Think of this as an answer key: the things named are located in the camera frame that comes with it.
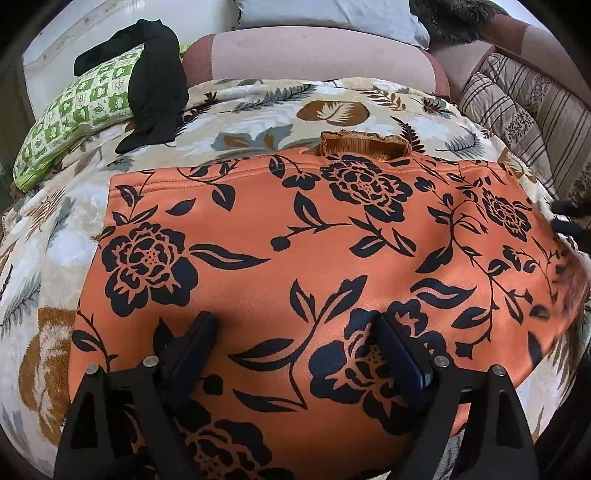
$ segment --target pillowcase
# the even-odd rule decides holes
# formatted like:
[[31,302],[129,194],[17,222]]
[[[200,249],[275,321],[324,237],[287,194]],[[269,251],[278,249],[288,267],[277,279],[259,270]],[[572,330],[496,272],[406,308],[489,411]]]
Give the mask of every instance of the pillowcase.
[[408,0],[235,0],[240,8],[235,27],[302,25],[336,27],[429,48],[429,34],[410,12]]
[[143,49],[143,44],[138,45],[90,69],[45,109],[14,163],[12,175],[21,191],[39,183],[53,160],[72,143],[133,116],[127,88]]

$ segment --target floral blanket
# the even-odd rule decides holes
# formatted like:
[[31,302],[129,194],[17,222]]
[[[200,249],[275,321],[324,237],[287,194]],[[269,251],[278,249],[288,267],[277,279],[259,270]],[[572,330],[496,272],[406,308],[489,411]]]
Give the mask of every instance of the floral blanket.
[[[547,192],[498,137],[461,116],[455,106],[423,92],[355,78],[223,80],[195,86],[189,93],[175,144],[116,155],[120,137],[133,124],[115,125],[60,157],[46,180],[2,219],[0,424],[17,450],[47,475],[53,471],[69,401],[72,325],[103,233],[113,175],[312,147],[322,131],[344,128],[401,135],[414,151],[445,160],[506,163],[542,214],[552,216]],[[428,164],[422,168],[426,178],[436,174]],[[223,189],[214,189],[212,199],[221,207],[233,202]],[[591,272],[589,258],[569,245]],[[581,315],[520,385],[534,437],[567,394],[588,330]]]

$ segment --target brown leaf pattern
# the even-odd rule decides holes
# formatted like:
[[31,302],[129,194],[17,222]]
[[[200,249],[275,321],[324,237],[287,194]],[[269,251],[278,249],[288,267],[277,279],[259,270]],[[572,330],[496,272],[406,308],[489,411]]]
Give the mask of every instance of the brown leaf pattern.
[[325,120],[329,125],[351,127],[369,118],[369,111],[361,102],[328,102],[314,100],[297,112],[297,118],[308,121]]
[[55,446],[69,403],[68,360],[75,317],[74,310],[40,308],[39,333],[29,343],[18,373],[22,402],[37,413],[41,434]]
[[28,241],[35,232],[41,231],[41,226],[49,219],[50,216],[56,211],[58,205],[64,196],[64,188],[60,188],[55,192],[51,192],[39,205],[31,209],[28,216],[33,219],[31,227],[25,237],[25,241]]
[[361,93],[367,95],[370,100],[373,100],[378,105],[390,108],[390,110],[395,112],[406,110],[406,104],[404,104],[402,98],[396,96],[395,93],[384,92],[377,87],[374,87],[373,90],[362,90]]

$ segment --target metal screw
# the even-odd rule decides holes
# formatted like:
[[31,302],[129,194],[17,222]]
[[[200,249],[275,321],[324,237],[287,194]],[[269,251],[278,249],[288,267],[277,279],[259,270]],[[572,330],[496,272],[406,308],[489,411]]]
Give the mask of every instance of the metal screw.
[[438,367],[441,368],[447,368],[449,367],[449,358],[446,357],[445,355],[437,355],[433,361],[435,362],[435,365],[437,365]]
[[156,355],[148,355],[146,358],[144,358],[143,364],[145,367],[151,368],[158,365],[158,361],[159,359]]
[[85,371],[88,375],[94,375],[99,371],[99,366],[97,364],[88,364]]
[[507,374],[507,370],[505,370],[503,367],[501,367],[500,365],[493,365],[492,366],[492,372],[497,376],[497,377],[504,377]]

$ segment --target white wall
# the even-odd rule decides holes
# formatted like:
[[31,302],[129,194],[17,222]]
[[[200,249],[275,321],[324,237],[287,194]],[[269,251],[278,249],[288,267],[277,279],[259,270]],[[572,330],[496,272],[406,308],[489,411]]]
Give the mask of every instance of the white wall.
[[73,0],[22,56],[35,117],[72,81],[78,55],[140,18],[162,20],[181,43],[228,31],[238,19],[232,0]]

